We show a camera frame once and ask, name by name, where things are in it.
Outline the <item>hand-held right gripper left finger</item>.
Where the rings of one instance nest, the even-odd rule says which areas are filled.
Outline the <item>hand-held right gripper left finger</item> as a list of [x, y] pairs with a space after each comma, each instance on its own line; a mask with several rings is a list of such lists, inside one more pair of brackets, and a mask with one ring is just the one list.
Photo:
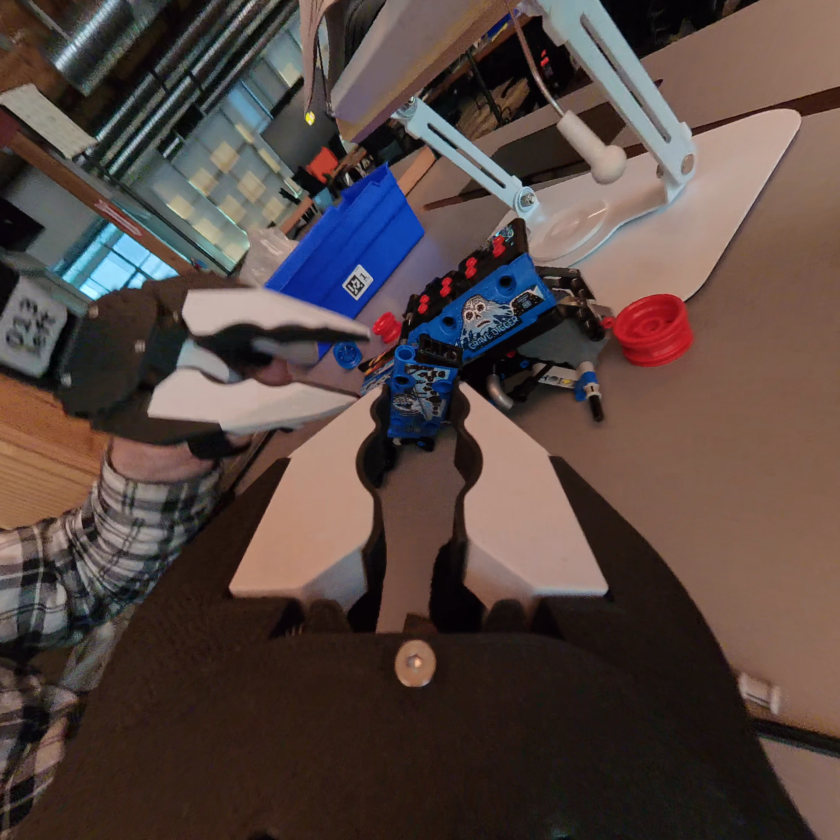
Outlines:
[[229, 584], [236, 598], [359, 601], [382, 530], [363, 446], [375, 435], [377, 386], [300, 446]]

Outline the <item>small white box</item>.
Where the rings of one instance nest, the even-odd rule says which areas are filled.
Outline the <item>small white box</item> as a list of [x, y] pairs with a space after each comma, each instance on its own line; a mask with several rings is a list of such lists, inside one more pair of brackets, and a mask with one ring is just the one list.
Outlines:
[[772, 716], [780, 714], [782, 691], [778, 685], [742, 671], [738, 673], [737, 682], [740, 696], [746, 703], [764, 709]]

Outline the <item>person's left forearm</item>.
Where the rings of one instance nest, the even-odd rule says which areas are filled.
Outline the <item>person's left forearm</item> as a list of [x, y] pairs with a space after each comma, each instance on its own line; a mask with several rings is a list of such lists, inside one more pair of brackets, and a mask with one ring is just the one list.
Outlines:
[[110, 455], [76, 509], [1, 536], [1, 642], [67, 647], [140, 604], [210, 518], [223, 471], [171, 482], [125, 477]]

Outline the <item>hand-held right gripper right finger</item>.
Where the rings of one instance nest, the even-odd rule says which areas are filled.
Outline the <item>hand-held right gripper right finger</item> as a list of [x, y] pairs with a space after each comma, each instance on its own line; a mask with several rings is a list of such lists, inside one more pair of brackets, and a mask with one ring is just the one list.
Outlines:
[[465, 480], [465, 587], [481, 601], [601, 597], [608, 584], [549, 453], [469, 385], [459, 432], [475, 443]]

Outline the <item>blue plastic bin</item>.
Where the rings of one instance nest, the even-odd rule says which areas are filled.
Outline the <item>blue plastic bin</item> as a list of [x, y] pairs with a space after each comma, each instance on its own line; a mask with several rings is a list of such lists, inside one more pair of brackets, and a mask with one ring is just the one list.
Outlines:
[[387, 164], [342, 193], [266, 289], [355, 319], [424, 236]]

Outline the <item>person's left hand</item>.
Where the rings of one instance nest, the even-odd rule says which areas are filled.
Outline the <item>person's left hand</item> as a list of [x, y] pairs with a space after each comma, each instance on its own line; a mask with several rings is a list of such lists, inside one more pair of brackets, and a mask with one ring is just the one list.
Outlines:
[[110, 441], [108, 461], [125, 479], [166, 485], [201, 478], [217, 466], [196, 457], [186, 443], [159, 446], [121, 437]]

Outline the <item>silver ventilation duct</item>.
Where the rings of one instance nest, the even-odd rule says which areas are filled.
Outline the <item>silver ventilation duct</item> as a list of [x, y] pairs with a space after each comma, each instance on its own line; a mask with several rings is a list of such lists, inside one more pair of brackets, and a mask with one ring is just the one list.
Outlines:
[[139, 36], [128, 1], [69, 2], [45, 45], [48, 63], [81, 95], [89, 96]]

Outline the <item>blue printed toy panel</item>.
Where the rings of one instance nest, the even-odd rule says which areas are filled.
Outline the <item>blue printed toy panel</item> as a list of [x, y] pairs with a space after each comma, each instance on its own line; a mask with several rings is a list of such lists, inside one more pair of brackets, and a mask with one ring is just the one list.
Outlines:
[[421, 334], [394, 351], [387, 436], [394, 445], [435, 448], [463, 364], [459, 346]]

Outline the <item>wooden table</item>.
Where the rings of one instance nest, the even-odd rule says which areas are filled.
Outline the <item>wooden table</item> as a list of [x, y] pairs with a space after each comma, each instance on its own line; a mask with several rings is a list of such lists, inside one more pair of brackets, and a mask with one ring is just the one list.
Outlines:
[[2, 374], [2, 529], [78, 508], [99, 477], [108, 443], [50, 395]]

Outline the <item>glass window wall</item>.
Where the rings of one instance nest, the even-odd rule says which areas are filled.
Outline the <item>glass window wall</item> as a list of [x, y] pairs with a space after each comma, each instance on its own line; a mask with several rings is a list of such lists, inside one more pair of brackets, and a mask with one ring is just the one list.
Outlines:
[[264, 138], [279, 105], [299, 91], [301, 38], [288, 21], [227, 54], [221, 40], [205, 33], [164, 52], [76, 163], [178, 256], [230, 274], [249, 234], [278, 225], [302, 198]]

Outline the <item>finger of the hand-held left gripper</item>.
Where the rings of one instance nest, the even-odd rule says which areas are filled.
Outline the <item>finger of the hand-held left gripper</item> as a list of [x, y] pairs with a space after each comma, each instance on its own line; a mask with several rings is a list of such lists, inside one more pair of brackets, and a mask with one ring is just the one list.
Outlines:
[[230, 368], [281, 359], [302, 368], [341, 342], [367, 343], [372, 332], [337, 312], [264, 288], [187, 293], [182, 320], [194, 343]]
[[158, 419], [215, 424], [226, 433], [248, 434], [272, 428], [296, 429], [339, 414], [357, 401], [356, 394], [306, 382], [221, 383], [201, 371], [176, 370], [154, 389], [147, 414]]

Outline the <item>white metal stand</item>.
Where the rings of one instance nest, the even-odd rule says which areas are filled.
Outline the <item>white metal stand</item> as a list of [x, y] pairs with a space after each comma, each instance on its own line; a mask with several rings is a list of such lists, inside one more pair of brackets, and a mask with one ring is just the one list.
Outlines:
[[358, 141], [394, 117], [508, 208], [498, 226], [526, 221], [535, 262], [579, 267], [596, 299], [615, 312], [659, 293], [688, 300], [788, 150], [800, 115], [771, 110], [694, 139], [600, 2], [527, 2], [646, 150], [626, 159], [614, 183], [595, 182], [590, 169], [534, 192], [418, 96], [456, 39], [477, 37], [484, 14], [496, 16], [491, 5], [387, 2], [332, 88], [342, 131]]

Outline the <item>blue black toy truck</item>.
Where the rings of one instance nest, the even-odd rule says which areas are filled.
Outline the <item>blue black toy truck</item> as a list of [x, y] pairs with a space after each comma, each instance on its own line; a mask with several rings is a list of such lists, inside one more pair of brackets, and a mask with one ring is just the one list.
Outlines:
[[409, 298], [399, 341], [360, 365], [362, 393], [386, 385], [390, 396], [396, 347], [425, 333], [461, 348], [455, 385], [469, 385], [500, 410], [545, 384], [572, 390], [600, 423], [605, 414], [595, 363], [612, 317], [579, 270], [534, 263], [526, 224], [516, 217]]

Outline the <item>person's plaid shirt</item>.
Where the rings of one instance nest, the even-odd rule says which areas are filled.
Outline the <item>person's plaid shirt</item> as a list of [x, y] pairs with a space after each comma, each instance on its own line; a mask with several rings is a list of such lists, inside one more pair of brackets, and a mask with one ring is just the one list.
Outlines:
[[45, 682], [36, 668], [2, 659], [2, 839], [14, 838], [54, 780], [86, 703], [86, 695]]

